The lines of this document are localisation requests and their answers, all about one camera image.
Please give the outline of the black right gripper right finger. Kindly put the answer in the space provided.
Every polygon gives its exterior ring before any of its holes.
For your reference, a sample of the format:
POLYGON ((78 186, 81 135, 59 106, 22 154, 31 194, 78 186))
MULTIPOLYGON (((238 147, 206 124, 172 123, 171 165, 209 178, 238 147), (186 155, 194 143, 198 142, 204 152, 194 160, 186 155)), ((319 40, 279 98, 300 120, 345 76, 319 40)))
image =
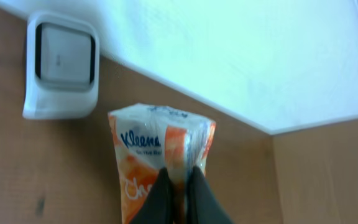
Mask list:
POLYGON ((189 224, 233 224, 211 191, 198 166, 194 166, 187 187, 187 214, 189 224))

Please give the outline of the orange juice box pair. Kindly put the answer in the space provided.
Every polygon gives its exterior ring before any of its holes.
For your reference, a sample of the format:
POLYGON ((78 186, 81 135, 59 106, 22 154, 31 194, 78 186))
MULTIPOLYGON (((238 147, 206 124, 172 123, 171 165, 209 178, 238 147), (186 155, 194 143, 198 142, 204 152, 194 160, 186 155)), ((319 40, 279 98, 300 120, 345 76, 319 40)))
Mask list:
POLYGON ((169 106, 135 104, 109 112, 121 188, 122 222, 143 206, 160 169, 173 184, 175 223, 186 219, 185 185, 194 166, 205 170, 216 123, 169 106))

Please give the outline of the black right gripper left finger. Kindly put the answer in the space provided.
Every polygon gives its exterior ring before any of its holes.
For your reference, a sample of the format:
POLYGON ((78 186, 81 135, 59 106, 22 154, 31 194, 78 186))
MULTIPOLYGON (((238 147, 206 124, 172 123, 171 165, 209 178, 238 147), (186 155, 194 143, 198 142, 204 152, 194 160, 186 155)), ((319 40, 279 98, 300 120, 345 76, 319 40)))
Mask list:
POLYGON ((166 168, 159 171, 143 206, 130 224, 172 224, 173 188, 166 168))

